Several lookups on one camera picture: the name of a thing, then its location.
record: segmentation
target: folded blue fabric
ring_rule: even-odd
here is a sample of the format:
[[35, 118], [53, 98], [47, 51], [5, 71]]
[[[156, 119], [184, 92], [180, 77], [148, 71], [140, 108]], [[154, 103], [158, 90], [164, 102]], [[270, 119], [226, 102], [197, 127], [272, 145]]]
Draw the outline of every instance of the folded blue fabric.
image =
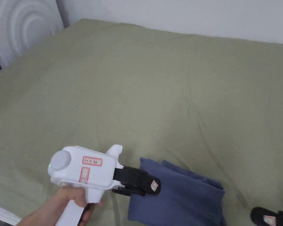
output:
[[225, 226], [222, 185], [167, 161], [141, 158], [140, 169], [161, 181], [158, 195], [132, 194], [128, 219], [149, 226]]

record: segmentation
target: green bedsheet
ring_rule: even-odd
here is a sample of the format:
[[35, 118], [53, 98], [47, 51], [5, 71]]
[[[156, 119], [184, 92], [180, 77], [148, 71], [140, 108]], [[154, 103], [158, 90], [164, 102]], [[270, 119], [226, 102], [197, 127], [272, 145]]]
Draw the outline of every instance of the green bedsheet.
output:
[[[283, 210], [283, 45], [81, 20], [0, 72], [0, 206], [21, 217], [56, 187], [64, 146], [166, 159], [221, 181], [228, 224]], [[92, 225], [127, 220], [110, 191]]]

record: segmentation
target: finger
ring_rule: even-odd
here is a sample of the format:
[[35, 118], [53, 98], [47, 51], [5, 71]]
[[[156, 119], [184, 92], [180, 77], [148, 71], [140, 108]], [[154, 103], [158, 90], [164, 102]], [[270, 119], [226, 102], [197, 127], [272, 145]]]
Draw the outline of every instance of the finger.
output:
[[92, 215], [92, 213], [93, 213], [93, 210], [87, 211], [87, 212], [83, 215], [82, 221], [88, 222], [88, 221], [89, 221], [89, 218], [90, 218], [91, 215]]
[[79, 224], [79, 226], [86, 226], [87, 225], [87, 222], [81, 222], [80, 224]]
[[85, 189], [78, 187], [63, 187], [59, 190], [60, 195], [67, 200], [75, 200], [80, 207], [86, 207]]
[[99, 203], [96, 204], [96, 206], [102, 206], [103, 205], [103, 200], [101, 200]]

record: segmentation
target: round button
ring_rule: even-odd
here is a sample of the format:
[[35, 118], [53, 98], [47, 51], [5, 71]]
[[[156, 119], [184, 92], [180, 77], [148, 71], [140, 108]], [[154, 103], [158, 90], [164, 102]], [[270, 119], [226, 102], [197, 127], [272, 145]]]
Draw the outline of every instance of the round button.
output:
[[50, 167], [54, 171], [65, 169], [71, 162], [71, 155], [68, 151], [58, 151], [53, 155], [50, 161]]

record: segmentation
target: sticker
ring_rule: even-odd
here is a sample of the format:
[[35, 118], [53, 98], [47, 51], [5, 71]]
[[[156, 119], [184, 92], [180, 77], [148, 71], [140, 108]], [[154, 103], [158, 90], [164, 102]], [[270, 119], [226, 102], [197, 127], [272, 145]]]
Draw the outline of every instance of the sticker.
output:
[[81, 177], [80, 177], [79, 183], [87, 184], [88, 179], [89, 179], [89, 171], [90, 171], [89, 168], [87, 168], [87, 167], [82, 167], [82, 170], [81, 170]]
[[263, 220], [265, 223], [269, 224], [270, 226], [276, 226], [276, 217], [264, 215]]
[[103, 161], [102, 159], [86, 157], [86, 156], [83, 158], [83, 164], [87, 164], [87, 165], [101, 166], [102, 161]]
[[153, 182], [152, 182], [152, 184], [151, 184], [152, 190], [153, 190], [153, 191], [156, 191], [157, 187], [158, 187], [158, 184], [155, 182], [155, 180], [153, 180]]

